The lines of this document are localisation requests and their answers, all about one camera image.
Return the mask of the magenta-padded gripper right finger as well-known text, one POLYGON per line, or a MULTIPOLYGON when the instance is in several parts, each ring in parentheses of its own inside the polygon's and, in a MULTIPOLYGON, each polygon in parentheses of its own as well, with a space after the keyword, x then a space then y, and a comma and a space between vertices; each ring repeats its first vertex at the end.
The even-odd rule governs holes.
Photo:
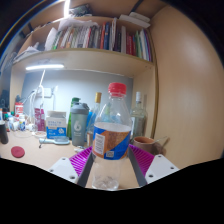
POLYGON ((129 145, 128 157, 140 187, 178 171, 162 154, 152 155, 134 145, 129 145))

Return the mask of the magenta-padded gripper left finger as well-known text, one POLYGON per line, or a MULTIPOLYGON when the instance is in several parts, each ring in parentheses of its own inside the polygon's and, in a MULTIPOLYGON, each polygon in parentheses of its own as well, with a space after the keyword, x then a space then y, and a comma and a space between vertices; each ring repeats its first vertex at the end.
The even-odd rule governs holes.
POLYGON ((85 187, 93 165, 92 148, 86 148, 70 158, 62 157, 49 168, 49 172, 85 187))

